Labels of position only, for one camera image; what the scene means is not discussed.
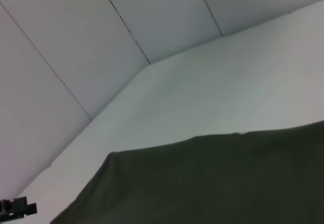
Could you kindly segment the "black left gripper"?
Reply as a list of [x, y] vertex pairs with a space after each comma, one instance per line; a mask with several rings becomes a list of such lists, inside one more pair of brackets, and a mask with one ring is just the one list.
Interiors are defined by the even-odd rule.
[[37, 214], [37, 204], [28, 204], [26, 197], [1, 200], [1, 219], [14, 219], [15, 216], [23, 218], [25, 215], [33, 214]]

